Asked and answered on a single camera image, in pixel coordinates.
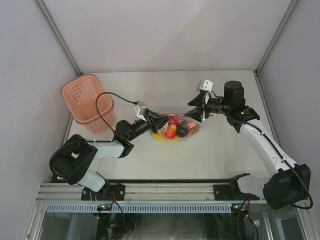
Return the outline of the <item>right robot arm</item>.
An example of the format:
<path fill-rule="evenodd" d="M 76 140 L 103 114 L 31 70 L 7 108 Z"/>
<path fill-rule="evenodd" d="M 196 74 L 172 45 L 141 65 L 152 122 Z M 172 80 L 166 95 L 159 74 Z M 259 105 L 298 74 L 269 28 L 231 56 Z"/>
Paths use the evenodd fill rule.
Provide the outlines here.
<path fill-rule="evenodd" d="M 246 105 L 245 91 L 239 81 L 230 80 L 224 84 L 224 95 L 217 96 L 213 83 L 202 79 L 197 86 L 198 95 L 188 105 L 194 109 L 186 117 L 198 122 L 208 119 L 210 114 L 222 114 L 253 147 L 264 163 L 269 177 L 255 177 L 249 173 L 234 176 L 229 182 L 230 195 L 237 200 L 247 194 L 264 198 L 274 210 L 286 206 L 297 206 L 297 202 L 308 199 L 311 209 L 314 205 L 309 192 L 311 170 L 306 164 L 297 164 L 268 133 L 257 112 Z"/>

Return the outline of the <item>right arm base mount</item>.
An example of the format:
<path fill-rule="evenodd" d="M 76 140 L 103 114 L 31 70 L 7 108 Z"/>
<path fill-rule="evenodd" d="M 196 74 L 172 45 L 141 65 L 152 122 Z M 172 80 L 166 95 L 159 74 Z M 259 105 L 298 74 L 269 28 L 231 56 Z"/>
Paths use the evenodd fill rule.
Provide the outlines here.
<path fill-rule="evenodd" d="M 246 199 L 248 194 L 240 191 L 238 180 L 249 175 L 249 173 L 242 173 L 232 177 L 227 184 L 215 184 L 213 186 L 214 199 L 216 201 L 240 201 Z"/>

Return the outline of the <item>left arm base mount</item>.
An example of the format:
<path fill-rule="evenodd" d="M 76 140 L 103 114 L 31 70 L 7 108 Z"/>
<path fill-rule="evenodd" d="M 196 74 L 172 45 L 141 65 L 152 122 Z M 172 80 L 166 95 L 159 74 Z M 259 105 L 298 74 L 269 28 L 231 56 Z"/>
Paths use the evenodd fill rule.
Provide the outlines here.
<path fill-rule="evenodd" d="M 125 198 L 126 186 L 124 184 L 109 184 L 98 192 L 93 192 L 84 187 L 81 193 L 82 201 L 123 201 Z"/>

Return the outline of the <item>purple fake eggplant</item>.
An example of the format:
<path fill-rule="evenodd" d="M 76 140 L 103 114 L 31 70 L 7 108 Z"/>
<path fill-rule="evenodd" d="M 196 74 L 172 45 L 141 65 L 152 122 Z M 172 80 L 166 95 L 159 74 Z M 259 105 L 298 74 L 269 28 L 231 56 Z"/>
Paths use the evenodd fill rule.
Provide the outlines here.
<path fill-rule="evenodd" d="M 176 136 L 178 136 L 179 138 L 187 137 L 189 135 L 189 131 L 190 129 L 188 127 L 188 123 L 185 119 L 183 119 L 176 127 Z"/>

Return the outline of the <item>orange fake peach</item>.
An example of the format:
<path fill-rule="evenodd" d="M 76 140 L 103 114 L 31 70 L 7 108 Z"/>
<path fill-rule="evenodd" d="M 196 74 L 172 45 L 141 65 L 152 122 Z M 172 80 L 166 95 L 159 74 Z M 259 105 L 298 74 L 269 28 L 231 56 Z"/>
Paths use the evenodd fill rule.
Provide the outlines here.
<path fill-rule="evenodd" d="M 168 139 L 174 139 L 176 137 L 177 127 L 175 125 L 170 125 L 167 127 L 165 132 L 165 136 Z"/>

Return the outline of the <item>clear zip top bag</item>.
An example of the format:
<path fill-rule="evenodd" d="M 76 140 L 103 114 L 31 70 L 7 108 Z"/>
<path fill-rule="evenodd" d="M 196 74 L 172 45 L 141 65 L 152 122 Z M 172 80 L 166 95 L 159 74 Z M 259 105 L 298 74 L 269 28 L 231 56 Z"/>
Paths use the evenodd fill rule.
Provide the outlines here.
<path fill-rule="evenodd" d="M 200 122 L 180 112 L 163 112 L 160 115 L 169 117 L 169 121 L 156 133 L 151 130 L 149 133 L 155 140 L 168 143 L 191 138 L 200 131 L 206 120 L 204 113 Z"/>

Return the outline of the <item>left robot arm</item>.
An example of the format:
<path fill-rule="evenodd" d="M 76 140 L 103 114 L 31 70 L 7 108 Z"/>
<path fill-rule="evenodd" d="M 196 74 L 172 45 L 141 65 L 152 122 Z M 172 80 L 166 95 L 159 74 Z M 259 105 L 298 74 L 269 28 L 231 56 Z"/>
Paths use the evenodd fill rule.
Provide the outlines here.
<path fill-rule="evenodd" d="M 109 183 L 103 176 L 90 169 L 92 162 L 103 158 L 126 157 L 134 148 L 132 140 L 148 131 L 157 133 L 171 118 L 148 110 L 143 119 L 134 123 L 119 121 L 111 140 L 87 140 L 79 134 L 74 134 L 52 154 L 49 168 L 69 185 L 86 187 L 98 200 L 104 200 L 110 193 L 107 186 Z"/>

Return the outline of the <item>red fake apple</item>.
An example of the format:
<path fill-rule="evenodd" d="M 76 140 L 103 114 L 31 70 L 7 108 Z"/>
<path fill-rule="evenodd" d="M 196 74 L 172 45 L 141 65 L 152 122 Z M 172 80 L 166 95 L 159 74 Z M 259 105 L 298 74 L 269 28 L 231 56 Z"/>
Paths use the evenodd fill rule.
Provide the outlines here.
<path fill-rule="evenodd" d="M 168 121 L 168 126 L 175 125 L 178 127 L 180 125 L 180 118 L 178 116 L 172 116 Z"/>

